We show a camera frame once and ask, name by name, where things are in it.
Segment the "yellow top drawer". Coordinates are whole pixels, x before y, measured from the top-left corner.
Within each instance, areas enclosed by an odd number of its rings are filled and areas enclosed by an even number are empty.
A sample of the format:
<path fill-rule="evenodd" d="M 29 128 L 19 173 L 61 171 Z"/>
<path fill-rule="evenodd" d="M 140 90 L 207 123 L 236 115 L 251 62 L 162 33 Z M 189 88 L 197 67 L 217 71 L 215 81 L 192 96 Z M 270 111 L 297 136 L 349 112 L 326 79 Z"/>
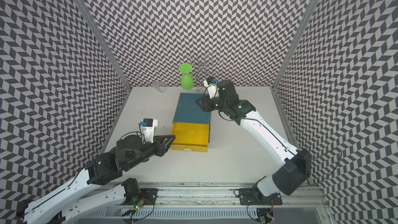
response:
<path fill-rule="evenodd" d="M 176 137 L 171 150 L 208 152 L 209 124 L 173 123 L 171 135 Z"/>

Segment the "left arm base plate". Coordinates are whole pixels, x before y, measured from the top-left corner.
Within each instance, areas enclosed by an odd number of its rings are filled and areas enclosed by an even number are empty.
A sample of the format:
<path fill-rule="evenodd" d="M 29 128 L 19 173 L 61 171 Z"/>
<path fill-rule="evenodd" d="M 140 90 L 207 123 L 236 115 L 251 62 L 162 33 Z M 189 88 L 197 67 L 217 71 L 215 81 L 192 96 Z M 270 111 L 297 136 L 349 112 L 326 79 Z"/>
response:
<path fill-rule="evenodd" d="M 144 201 L 143 206 L 153 206 L 156 203 L 158 192 L 157 188 L 143 188 L 140 195 L 126 198 L 122 205 L 133 206 L 138 205 L 140 201 Z"/>

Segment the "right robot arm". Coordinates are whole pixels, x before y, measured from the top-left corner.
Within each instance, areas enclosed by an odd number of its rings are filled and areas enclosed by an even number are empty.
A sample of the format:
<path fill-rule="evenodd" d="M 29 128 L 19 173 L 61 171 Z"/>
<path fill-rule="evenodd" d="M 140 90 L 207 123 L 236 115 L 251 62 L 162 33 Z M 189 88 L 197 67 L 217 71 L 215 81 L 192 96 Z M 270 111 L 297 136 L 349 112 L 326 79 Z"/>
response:
<path fill-rule="evenodd" d="M 231 80 L 217 81 L 210 76 L 203 82 L 204 95 L 197 105 L 204 112 L 217 111 L 228 116 L 240 127 L 252 134 L 268 151 L 277 165 L 272 176 L 264 176 L 253 188 L 261 198 L 274 194 L 291 195 L 310 176 L 312 155 L 306 149 L 298 149 L 282 138 L 260 115 L 248 100 L 241 100 Z"/>

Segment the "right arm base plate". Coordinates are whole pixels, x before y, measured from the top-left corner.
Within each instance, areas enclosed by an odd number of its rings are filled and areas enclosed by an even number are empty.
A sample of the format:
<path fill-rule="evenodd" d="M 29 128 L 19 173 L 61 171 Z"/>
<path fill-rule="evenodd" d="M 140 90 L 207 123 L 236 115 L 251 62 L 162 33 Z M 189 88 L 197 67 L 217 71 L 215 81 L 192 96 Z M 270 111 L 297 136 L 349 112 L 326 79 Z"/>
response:
<path fill-rule="evenodd" d="M 260 191 L 253 188 L 239 188 L 237 196 L 241 205 L 282 205 L 282 197 L 279 193 L 263 196 Z"/>

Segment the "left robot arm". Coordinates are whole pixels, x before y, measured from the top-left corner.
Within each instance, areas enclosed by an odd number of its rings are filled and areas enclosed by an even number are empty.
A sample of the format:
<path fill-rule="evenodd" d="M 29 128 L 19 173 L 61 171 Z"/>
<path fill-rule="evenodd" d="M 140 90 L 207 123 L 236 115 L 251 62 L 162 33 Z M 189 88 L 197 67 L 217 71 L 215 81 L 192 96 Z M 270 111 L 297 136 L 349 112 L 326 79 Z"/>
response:
<path fill-rule="evenodd" d="M 24 224 L 69 224 L 104 207 L 127 204 L 141 194 L 136 179 L 128 178 L 121 185 L 102 194 L 86 194 L 120 178 L 152 156 L 163 156 L 175 141 L 174 135 L 154 136 L 146 142 L 139 132 L 128 133 L 110 151 L 90 161 L 71 180 L 34 201 L 18 203 L 16 216 Z"/>

